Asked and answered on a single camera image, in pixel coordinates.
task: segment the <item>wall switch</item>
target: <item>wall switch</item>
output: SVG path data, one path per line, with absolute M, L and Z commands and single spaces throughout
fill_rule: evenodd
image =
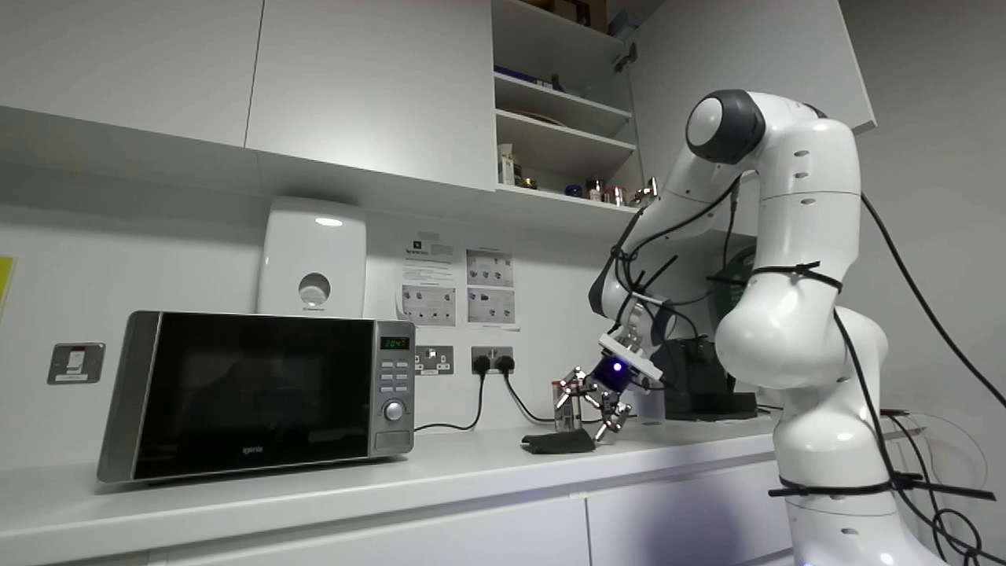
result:
M 512 325 L 515 320 L 512 291 L 469 291 L 469 320 Z
M 512 286 L 512 256 L 469 253 L 469 286 Z
M 55 342 L 47 385 L 94 385 L 101 363 L 102 342 Z
M 402 286 L 402 320 L 454 327 L 457 294 L 441 286 Z

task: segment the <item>black device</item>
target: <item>black device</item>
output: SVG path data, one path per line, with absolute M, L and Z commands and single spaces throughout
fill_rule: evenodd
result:
M 736 394 L 736 378 L 711 341 L 668 341 L 655 352 L 662 372 L 662 413 L 675 422 L 753 417 L 753 394 Z
M 110 484 L 411 451 L 415 327 L 136 313 L 101 446 Z

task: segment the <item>electrical outlet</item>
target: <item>electrical outlet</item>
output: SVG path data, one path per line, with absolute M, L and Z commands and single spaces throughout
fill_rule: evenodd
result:
M 469 253 L 469 286 L 512 286 L 512 256 Z
M 503 354 L 510 354 L 512 358 L 512 348 L 510 345 L 470 345 L 470 375 L 475 375 L 475 358 L 491 358 L 491 369 L 495 369 L 495 363 L 503 358 Z
M 415 325 L 454 327 L 457 294 L 441 286 L 402 286 L 402 317 Z
M 515 320 L 512 291 L 469 291 L 469 320 L 512 325 Z
M 415 345 L 415 375 L 454 375 L 454 345 Z

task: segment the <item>kitchen appliance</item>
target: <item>kitchen appliance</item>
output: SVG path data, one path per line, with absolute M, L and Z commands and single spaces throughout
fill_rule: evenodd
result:
M 96 478 L 176 481 L 411 451 L 402 320 L 136 313 Z

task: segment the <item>label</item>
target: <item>label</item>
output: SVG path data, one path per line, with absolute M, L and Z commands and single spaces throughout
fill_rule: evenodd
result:
M 12 276 L 12 257 L 0 256 L 0 314 L 2 314 L 2 299 L 5 299 L 10 276 Z

